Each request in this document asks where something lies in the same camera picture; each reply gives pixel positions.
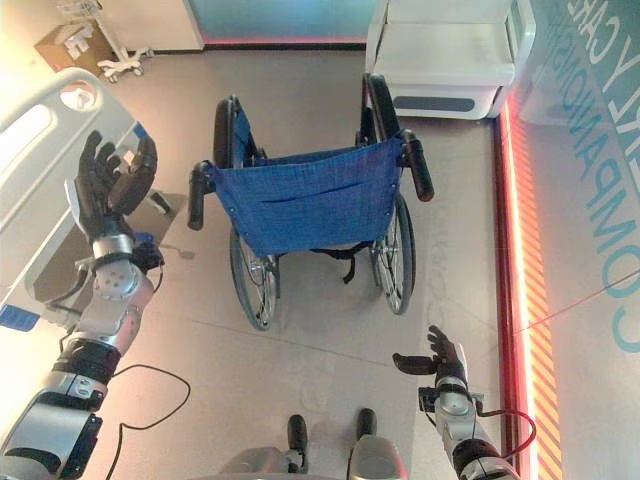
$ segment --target floor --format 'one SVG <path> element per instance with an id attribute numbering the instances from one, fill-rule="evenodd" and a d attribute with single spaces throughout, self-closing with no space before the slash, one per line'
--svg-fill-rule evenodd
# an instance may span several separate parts
<path id="1" fill-rule="evenodd" d="M 234 93 L 258 144 L 272 156 L 348 146 L 359 120 L 364 52 L 207 52 L 158 56 L 142 78 L 112 91 L 156 140 L 155 187 L 184 198 L 189 171 L 211 156 L 216 103 Z M 237 301 L 228 260 L 229 221 L 215 195 L 205 226 L 182 208 L 162 240 L 162 288 L 121 367 L 146 363 L 191 383 L 188 403 L 163 424 L 125 432 L 112 478 L 193 478 L 216 473 L 242 449 L 286 447 L 286 421 L 307 421 L 311 473 L 344 478 L 362 407 L 394 441 L 413 478 L 455 479 L 442 442 L 417 410 L 417 379 L 391 355 L 427 353 L 426 327 L 463 344 L 474 391 L 499 406 L 492 208 L 492 131 L 487 122 L 401 119 L 422 140 L 436 189 L 423 204 L 403 177 L 416 237 L 417 275 L 408 311 L 394 316 L 367 257 L 344 286 L 346 266 L 323 255 L 284 257 L 279 319 L 254 331 Z M 117 424 L 144 425 L 177 405 L 184 386 L 133 370 L 109 385 L 105 425 L 84 478 L 104 478 Z M 485 427 L 499 439 L 498 421 Z"/>

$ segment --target blue wheelchair seat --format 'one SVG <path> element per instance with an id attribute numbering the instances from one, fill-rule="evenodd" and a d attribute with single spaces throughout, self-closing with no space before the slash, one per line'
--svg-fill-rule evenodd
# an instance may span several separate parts
<path id="1" fill-rule="evenodd" d="M 370 241 L 389 225 L 402 140 L 211 171 L 233 226 L 256 256 Z"/>

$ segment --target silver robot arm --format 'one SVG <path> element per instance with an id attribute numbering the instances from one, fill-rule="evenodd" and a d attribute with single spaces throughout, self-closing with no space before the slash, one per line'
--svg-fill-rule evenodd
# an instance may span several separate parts
<path id="1" fill-rule="evenodd" d="M 89 136 L 75 184 L 77 218 L 93 250 L 93 297 L 74 333 L 0 447 L 0 479 L 49 480 L 82 476 L 102 420 L 95 415 L 118 362 L 140 328 L 153 286 L 136 265 L 123 219 L 153 181 L 155 146 L 140 143 L 137 159 L 116 173 L 113 145 L 96 155 L 102 137 Z"/>
<path id="2" fill-rule="evenodd" d="M 435 427 L 456 475 L 460 480 L 520 480 L 478 422 L 481 396 L 469 393 L 462 348 L 437 327 L 429 331 L 435 352 L 432 358 L 396 353 L 393 360 L 400 371 L 410 375 L 436 374 L 434 387 L 418 389 L 420 410 L 435 414 Z"/>

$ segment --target orange striped panel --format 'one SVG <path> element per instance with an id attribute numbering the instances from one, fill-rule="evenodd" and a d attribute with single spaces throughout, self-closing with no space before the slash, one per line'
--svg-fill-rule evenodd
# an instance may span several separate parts
<path id="1" fill-rule="evenodd" d="M 507 176 L 510 236 L 515 273 L 513 298 L 520 308 L 514 318 L 524 336 L 527 413 L 535 419 L 538 436 L 530 449 L 530 464 L 522 474 L 531 480 L 562 480 L 560 416 L 553 363 L 552 335 L 546 324 L 549 308 L 544 281 L 544 264 L 529 148 L 520 127 L 516 101 L 510 99 L 500 115 Z"/>

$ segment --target wheelchair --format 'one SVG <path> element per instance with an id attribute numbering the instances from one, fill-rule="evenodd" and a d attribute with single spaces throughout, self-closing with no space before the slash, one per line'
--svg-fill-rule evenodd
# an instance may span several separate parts
<path id="1" fill-rule="evenodd" d="M 384 77 L 365 74 L 354 146 L 269 158 L 256 146 L 240 102 L 218 104 L 213 164 L 190 176 L 189 220 L 203 226 L 204 196 L 216 192 L 232 223 L 230 262 L 238 299 L 251 325 L 269 329 L 280 298 L 280 258 L 311 250 L 351 262 L 367 249 L 374 280 L 394 314 L 403 314 L 415 284 L 411 217 L 399 191 L 410 168 L 418 198 L 433 197 L 420 141 L 401 130 Z M 327 248 L 354 244 L 350 248 Z"/>

